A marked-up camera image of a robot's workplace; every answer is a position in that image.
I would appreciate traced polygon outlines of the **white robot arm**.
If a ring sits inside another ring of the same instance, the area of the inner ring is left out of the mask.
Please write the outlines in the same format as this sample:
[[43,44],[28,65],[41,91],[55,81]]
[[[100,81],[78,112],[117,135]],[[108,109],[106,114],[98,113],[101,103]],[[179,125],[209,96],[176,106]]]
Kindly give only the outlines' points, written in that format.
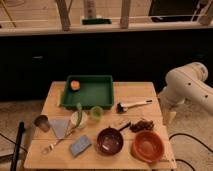
[[166,74],[166,86],[158,94],[164,125],[169,125],[174,119],[176,112],[173,108],[186,99],[213,115],[213,88],[205,84],[207,78],[208,70],[200,62],[174,68]]

